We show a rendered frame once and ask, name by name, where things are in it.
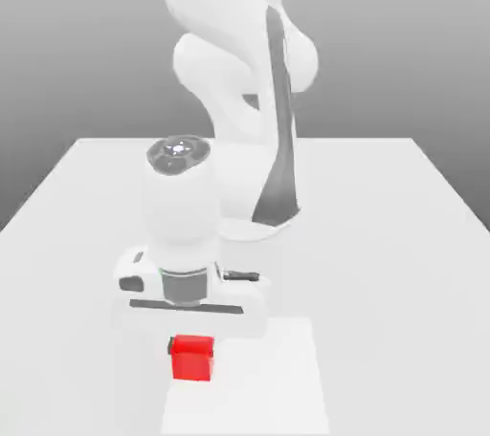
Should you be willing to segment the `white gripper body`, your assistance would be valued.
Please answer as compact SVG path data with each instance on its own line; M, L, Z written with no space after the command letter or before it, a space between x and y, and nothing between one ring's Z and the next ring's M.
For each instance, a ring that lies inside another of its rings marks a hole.
M258 284L224 284L198 310L170 310L156 294L122 293L112 300L116 328L140 331L151 338L175 335L260 338L266 331L268 295Z

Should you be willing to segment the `small red cube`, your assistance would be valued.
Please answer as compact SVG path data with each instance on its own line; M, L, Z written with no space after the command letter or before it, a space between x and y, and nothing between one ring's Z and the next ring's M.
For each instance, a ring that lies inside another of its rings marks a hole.
M212 378L214 338L176 335L169 339L167 353L171 357L175 380L209 382Z

